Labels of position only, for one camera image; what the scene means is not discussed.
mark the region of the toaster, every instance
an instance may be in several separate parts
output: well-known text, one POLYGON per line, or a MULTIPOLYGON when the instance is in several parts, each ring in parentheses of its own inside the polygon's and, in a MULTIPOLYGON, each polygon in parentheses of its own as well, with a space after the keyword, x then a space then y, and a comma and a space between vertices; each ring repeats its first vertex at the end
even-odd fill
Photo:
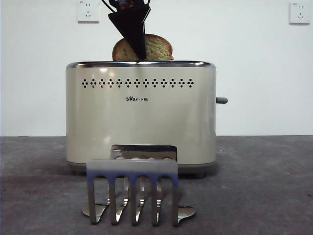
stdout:
POLYGON ((216 160, 216 68, 200 61, 72 63, 66 69, 66 158, 170 158, 179 173, 216 160))

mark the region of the toasted bread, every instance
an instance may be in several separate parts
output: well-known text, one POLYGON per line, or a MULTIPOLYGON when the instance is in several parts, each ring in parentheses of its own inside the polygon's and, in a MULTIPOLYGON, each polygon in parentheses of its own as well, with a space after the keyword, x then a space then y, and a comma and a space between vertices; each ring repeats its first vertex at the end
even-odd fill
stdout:
MULTIPOLYGON (((145 34, 146 41, 146 60, 158 61, 158 60, 173 60, 172 45, 164 38, 154 35, 145 34)), ((129 43, 125 39, 118 41, 112 52, 113 60, 140 60, 129 43)))

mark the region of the bread slice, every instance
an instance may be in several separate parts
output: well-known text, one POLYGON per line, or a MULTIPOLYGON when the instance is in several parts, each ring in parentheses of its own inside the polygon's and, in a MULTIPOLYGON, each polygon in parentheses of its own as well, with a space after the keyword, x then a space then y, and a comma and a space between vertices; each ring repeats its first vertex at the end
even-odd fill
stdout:
MULTIPOLYGON (((164 38, 154 35, 145 34, 146 40, 146 60, 174 60, 172 57, 172 45, 164 38)), ((140 60, 129 43, 122 39, 118 41, 112 52, 113 60, 140 60)))

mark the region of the toaster lever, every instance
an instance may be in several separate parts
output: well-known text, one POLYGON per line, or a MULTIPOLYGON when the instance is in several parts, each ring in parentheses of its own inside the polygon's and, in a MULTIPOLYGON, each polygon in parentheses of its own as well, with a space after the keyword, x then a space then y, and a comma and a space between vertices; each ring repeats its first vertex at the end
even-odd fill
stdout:
POLYGON ((224 98, 224 97, 216 97, 216 103, 217 104, 227 104, 228 103, 228 99, 224 98))

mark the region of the white wall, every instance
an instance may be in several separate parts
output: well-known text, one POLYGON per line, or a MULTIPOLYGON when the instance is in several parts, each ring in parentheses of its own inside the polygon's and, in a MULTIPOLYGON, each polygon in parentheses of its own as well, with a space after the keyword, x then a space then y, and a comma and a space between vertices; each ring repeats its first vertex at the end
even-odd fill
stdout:
MULTIPOLYGON (((65 68, 111 60, 121 38, 78 24, 78 0, 1 1, 1 135, 65 135, 65 68)), ((217 67, 217 135, 313 134, 313 25, 289 25, 288 0, 152 0, 146 32, 177 60, 217 67)))

